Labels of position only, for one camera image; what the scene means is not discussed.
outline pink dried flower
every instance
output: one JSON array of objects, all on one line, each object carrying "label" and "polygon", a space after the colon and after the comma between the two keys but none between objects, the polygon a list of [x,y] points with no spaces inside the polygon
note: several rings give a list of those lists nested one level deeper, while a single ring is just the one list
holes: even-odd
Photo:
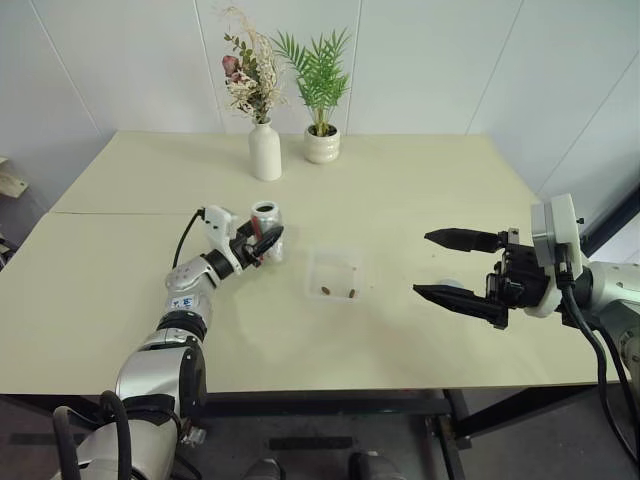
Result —
[{"label": "pink dried flower", "polygon": [[233,55],[225,55],[222,57],[222,67],[224,68],[224,74],[230,77],[240,68],[240,60]]}]

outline shoe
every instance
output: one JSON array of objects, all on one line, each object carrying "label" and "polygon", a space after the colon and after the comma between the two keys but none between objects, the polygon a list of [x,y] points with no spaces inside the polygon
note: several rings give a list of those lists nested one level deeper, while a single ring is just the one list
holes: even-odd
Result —
[{"label": "shoe", "polygon": [[354,453],[349,457],[350,480],[406,480],[396,466],[377,452]]},{"label": "shoe", "polygon": [[285,473],[277,461],[264,458],[254,463],[242,480],[285,480]]}]

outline potted plant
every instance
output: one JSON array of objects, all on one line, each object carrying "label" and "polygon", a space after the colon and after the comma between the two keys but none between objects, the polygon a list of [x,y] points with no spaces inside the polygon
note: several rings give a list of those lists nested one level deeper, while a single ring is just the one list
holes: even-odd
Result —
[{"label": "potted plant", "polygon": [[238,35],[226,33],[234,55],[222,58],[227,91],[233,97],[231,106],[253,119],[255,128],[249,133],[249,153],[254,175],[264,181],[282,175],[280,136],[271,128],[269,110],[280,98],[277,68],[269,39],[256,32],[244,14],[235,7],[228,14],[240,17],[249,43]]},{"label": "potted plant", "polygon": [[340,131],[329,123],[333,109],[347,91],[349,74],[342,71],[342,54],[349,40],[347,30],[335,30],[311,48],[301,46],[288,33],[278,32],[272,39],[275,53],[287,60],[296,71],[300,97],[309,108],[313,124],[304,132],[305,157],[313,163],[327,163],[340,153]]}]

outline white ceramic vase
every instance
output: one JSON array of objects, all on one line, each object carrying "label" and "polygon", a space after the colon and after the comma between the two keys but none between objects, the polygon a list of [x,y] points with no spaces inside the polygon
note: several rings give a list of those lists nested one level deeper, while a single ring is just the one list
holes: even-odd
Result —
[{"label": "white ceramic vase", "polygon": [[336,128],[336,133],[329,137],[316,137],[309,131],[312,126],[304,131],[305,158],[311,163],[328,163],[338,158],[340,155],[340,130]]},{"label": "white ceramic vase", "polygon": [[253,175],[263,182],[277,180],[282,175],[280,157],[280,135],[271,128],[271,119],[265,123],[253,122],[255,128],[249,133],[249,154]]}]

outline table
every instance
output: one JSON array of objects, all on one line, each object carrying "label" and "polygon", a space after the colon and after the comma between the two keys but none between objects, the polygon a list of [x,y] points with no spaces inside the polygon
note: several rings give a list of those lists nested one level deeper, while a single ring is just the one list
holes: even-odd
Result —
[{"label": "table", "polygon": [[[260,199],[282,207],[287,259],[216,292],[205,341],[209,391],[594,381],[588,344],[559,317],[514,312],[498,331],[411,289],[453,277],[481,292],[495,261],[441,248],[423,239],[426,231],[520,226],[521,238],[530,237],[536,199],[486,138],[347,137],[338,161],[317,166],[296,154],[298,137],[284,137],[285,174],[273,183],[248,174],[245,141],[115,136],[0,276],[2,316],[10,319],[0,360],[12,365],[37,352],[0,370],[3,393],[95,394],[113,385],[162,314],[163,279],[189,214],[217,203],[247,217]],[[358,303],[305,297],[314,245],[362,250]],[[196,228],[182,258],[205,250]]]}]

